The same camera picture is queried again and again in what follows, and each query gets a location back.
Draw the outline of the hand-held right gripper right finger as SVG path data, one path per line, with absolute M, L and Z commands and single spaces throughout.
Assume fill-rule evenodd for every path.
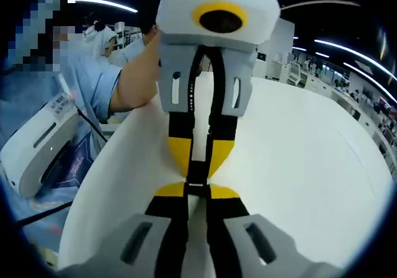
M 295 240 L 260 214 L 250 214 L 234 190 L 211 184 L 207 242 L 217 277 L 340 277 L 341 270 L 300 254 Z

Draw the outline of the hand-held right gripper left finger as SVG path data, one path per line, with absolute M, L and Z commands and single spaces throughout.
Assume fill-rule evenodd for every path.
M 93 257 L 62 269 L 59 277 L 180 277 L 189 236 L 187 186 L 162 186 L 145 213 L 119 224 Z

